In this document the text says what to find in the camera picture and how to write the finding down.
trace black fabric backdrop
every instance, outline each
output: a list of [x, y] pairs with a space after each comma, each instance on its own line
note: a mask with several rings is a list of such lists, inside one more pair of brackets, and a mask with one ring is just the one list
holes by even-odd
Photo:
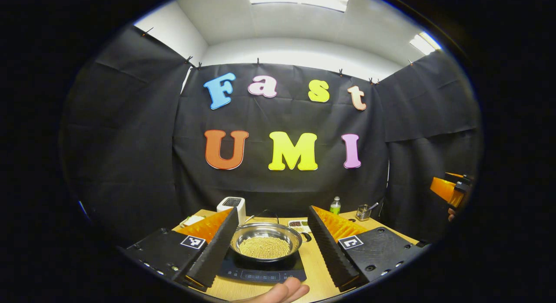
[[127, 246], [182, 220], [172, 172], [172, 129], [189, 69], [138, 28], [86, 65], [61, 125], [66, 179], [87, 214]]
[[449, 206], [429, 187], [445, 172], [476, 177], [478, 104], [465, 75], [441, 51], [395, 72], [375, 89], [390, 156], [381, 222], [412, 238], [437, 241], [449, 224]]
[[[215, 110], [203, 84], [228, 72], [234, 73], [232, 101]], [[252, 95], [248, 86], [258, 75], [277, 81], [276, 97]], [[310, 101], [308, 84], [318, 79], [328, 83], [327, 102]], [[347, 89], [359, 86], [367, 109], [357, 110]], [[200, 208], [214, 210], [226, 196], [246, 199], [248, 214], [264, 209], [282, 217], [306, 215], [313, 204], [328, 208], [334, 196], [340, 196], [342, 210], [355, 210], [359, 204], [373, 204], [385, 194], [387, 182], [387, 147], [378, 96], [368, 81], [339, 76], [326, 70], [280, 64], [224, 64], [192, 69], [175, 119], [175, 175], [179, 202], [185, 214]], [[234, 170], [218, 170], [205, 160], [205, 131], [226, 132], [221, 157], [230, 158], [234, 143], [232, 131], [247, 131], [244, 159]], [[288, 134], [296, 144], [303, 133], [314, 133], [316, 171], [271, 171], [273, 131]], [[361, 167], [346, 169], [345, 143], [341, 136], [359, 136], [357, 150]]]

